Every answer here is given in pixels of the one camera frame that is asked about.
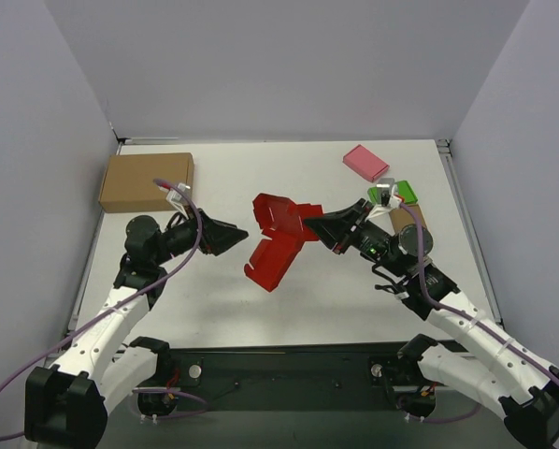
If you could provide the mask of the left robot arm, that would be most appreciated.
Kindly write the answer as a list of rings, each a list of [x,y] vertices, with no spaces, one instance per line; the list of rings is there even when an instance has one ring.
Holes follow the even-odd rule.
[[[163,384],[172,374],[168,343],[137,339],[122,346],[163,293],[169,277],[164,263],[195,251],[220,255],[248,235],[202,210],[166,230],[149,215],[132,219],[120,270],[98,315],[79,328],[66,352],[26,380],[25,438],[63,448],[96,447],[109,415],[135,387]]]

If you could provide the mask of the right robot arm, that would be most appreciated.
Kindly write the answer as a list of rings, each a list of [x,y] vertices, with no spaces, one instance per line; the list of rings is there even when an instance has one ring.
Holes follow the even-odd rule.
[[[399,198],[412,224],[389,234],[371,218],[386,211],[363,199],[304,223],[333,253],[356,249],[373,271],[393,275],[394,295],[424,322],[442,330],[471,355],[464,358],[418,335],[400,359],[422,378],[474,400],[497,415],[525,448],[553,448],[559,439],[559,366],[511,337],[430,260],[433,238]]]

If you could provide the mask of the red paper box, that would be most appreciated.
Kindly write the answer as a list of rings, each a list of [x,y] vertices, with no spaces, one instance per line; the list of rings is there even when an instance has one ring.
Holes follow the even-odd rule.
[[[323,207],[297,204],[284,196],[261,193],[252,201],[254,218],[264,238],[244,266],[245,275],[267,292],[275,290],[304,244],[319,238],[305,226],[323,215]]]

